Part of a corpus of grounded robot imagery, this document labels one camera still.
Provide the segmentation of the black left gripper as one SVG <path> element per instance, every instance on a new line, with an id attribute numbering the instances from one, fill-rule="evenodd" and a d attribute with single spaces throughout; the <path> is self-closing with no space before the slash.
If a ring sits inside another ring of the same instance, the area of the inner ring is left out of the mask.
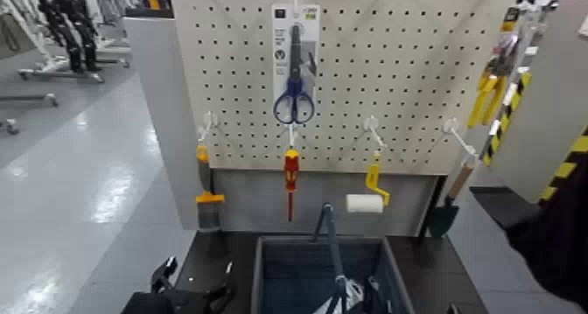
<path id="1" fill-rule="evenodd" d="M 227 307 L 235 295 L 233 262 L 229 262 L 224 281 L 207 291 L 177 290 L 170 277 L 178 267 L 175 256 L 170 256 L 151 275 L 150 292 L 132 294 L 122 314 L 204 314 L 218 313 L 213 307 Z"/>

